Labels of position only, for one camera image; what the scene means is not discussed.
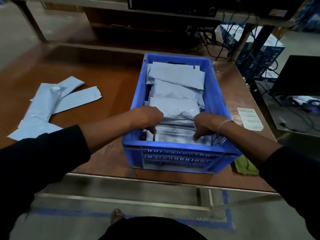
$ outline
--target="blue floor tape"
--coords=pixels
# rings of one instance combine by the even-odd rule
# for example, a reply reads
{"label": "blue floor tape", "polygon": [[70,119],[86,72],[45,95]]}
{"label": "blue floor tape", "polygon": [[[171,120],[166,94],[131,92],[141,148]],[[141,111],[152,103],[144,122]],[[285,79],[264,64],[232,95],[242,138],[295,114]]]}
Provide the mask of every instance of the blue floor tape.
{"label": "blue floor tape", "polygon": [[[228,194],[226,190],[222,190],[223,203],[229,204]],[[75,216],[75,217],[105,217],[111,216],[110,213],[92,212],[82,210],[64,210],[53,208],[34,208],[30,214],[45,215],[45,216]],[[206,227],[210,229],[225,230],[234,232],[234,225],[232,222],[232,215],[230,209],[225,210],[226,221],[205,221],[205,220],[190,220],[190,219],[175,219],[176,221],[188,226]],[[137,216],[126,215],[126,218],[133,218]]]}

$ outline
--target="sticker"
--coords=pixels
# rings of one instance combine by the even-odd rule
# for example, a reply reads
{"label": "sticker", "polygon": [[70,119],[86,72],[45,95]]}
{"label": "sticker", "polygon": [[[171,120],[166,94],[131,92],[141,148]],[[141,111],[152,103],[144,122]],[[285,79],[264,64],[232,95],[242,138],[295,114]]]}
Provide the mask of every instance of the sticker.
{"label": "sticker", "polygon": [[272,9],[269,13],[269,16],[284,17],[287,14],[287,12],[288,10]]}
{"label": "sticker", "polygon": [[237,108],[243,126],[252,131],[262,131],[263,124],[261,123],[256,111],[250,108]]}

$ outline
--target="blue plastic crate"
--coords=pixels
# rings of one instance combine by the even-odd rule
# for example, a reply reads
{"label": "blue plastic crate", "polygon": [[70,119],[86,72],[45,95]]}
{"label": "blue plastic crate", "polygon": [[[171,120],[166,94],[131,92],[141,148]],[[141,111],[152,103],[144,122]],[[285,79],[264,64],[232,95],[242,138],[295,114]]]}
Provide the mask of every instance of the blue plastic crate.
{"label": "blue plastic crate", "polygon": [[[205,111],[231,119],[221,89],[208,58],[167,56],[146,53],[132,101],[131,109],[141,107],[148,100],[151,85],[146,85],[147,64],[156,62],[200,66],[205,72],[203,100]],[[122,145],[129,164],[134,168],[178,171],[189,173],[218,173],[242,153],[228,140],[211,146],[140,140],[142,130],[137,129],[122,138]]]}

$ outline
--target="person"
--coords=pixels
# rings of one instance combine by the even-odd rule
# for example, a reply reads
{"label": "person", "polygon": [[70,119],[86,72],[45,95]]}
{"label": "person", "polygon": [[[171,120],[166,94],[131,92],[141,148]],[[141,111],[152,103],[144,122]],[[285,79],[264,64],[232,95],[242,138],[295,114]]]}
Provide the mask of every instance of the person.
{"label": "person", "polygon": [[[164,118],[156,107],[143,106],[101,121],[74,125],[37,138],[27,138],[0,150],[2,182],[1,239],[9,238],[16,219],[26,212],[34,194],[86,163],[106,144],[136,129],[156,133]],[[219,131],[259,169],[259,175],[305,219],[309,233],[320,239],[317,188],[319,163],[292,149],[247,130],[226,117],[202,112],[194,118],[194,140]],[[100,239],[205,239],[196,230],[173,219],[125,219],[116,209],[112,225]]]}

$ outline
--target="green cloth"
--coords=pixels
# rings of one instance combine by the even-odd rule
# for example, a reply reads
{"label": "green cloth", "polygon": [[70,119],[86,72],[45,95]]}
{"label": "green cloth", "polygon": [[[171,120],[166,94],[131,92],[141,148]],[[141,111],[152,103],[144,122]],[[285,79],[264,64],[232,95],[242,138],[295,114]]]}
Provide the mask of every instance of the green cloth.
{"label": "green cloth", "polygon": [[235,161],[235,168],[238,173],[258,175],[259,170],[244,155],[238,157]]}

